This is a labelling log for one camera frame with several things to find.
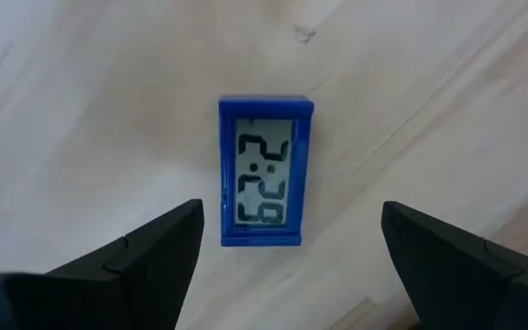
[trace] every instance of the digital digit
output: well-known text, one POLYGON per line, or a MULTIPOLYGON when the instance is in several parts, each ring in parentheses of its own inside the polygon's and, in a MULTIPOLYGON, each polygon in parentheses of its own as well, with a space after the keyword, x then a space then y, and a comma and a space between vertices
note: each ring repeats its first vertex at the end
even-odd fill
POLYGON ((260 181, 258 183, 258 191, 264 198, 268 199, 275 199, 275 200, 281 200, 284 198, 284 192, 286 190, 286 181, 282 181, 279 184, 279 189, 277 192, 267 192, 266 191, 266 183, 264 181, 260 181))
POLYGON ((260 214, 246 214, 246 207, 242 203, 237 204, 237 218, 241 221, 258 222, 260 220, 260 214))
POLYGON ((264 224, 281 224, 282 223, 282 204, 264 202, 258 207, 258 216, 264 224), (265 216, 264 210, 276 212, 275 216, 265 216))
POLYGON ((237 179, 237 191, 239 193, 246 190, 246 182, 261 182, 262 179, 258 175, 249 175, 244 174, 240 175, 239 179, 237 179))
POLYGON ((264 160, 276 160, 285 161, 289 154, 289 141, 282 142, 280 146, 280 154, 274 152, 268 152, 268 143, 261 136, 242 134, 239 136, 237 143, 237 154, 241 155, 246 152, 246 144, 255 143, 259 144, 260 155, 264 157, 264 160))

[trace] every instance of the wooden table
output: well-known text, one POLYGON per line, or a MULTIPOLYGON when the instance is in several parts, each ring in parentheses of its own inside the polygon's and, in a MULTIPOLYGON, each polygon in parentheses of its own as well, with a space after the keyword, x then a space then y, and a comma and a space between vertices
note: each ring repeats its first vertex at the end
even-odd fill
POLYGON ((528 1, 0 0, 0 270, 190 198, 179 329, 412 318, 386 200, 528 253, 528 1), (315 102, 301 247, 220 247, 220 94, 315 102))

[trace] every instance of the digital clock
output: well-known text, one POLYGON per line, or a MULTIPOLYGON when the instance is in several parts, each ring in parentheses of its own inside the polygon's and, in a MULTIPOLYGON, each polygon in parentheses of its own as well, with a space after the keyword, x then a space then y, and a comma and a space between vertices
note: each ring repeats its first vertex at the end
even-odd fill
POLYGON ((222 246, 301 245, 313 110, 302 96, 220 99, 222 246))

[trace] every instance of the black plastic piece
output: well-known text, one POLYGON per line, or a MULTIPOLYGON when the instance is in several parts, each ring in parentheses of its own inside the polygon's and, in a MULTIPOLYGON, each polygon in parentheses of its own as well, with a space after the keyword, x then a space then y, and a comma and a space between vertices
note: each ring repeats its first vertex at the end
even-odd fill
POLYGON ((48 274, 0 274, 0 329, 174 329, 203 227, 191 200, 48 274))
POLYGON ((528 257, 395 202, 382 232, 422 329, 528 329, 528 257))

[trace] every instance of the wooden surface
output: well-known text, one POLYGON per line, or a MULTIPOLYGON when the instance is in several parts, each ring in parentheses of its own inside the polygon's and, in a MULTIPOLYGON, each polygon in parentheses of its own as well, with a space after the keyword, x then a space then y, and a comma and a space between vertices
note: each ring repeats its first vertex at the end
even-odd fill
POLYGON ((178 329, 411 323, 384 201, 528 253, 528 1, 0 0, 0 270, 190 198, 178 329), (315 101, 302 247, 220 247, 220 94, 315 101))

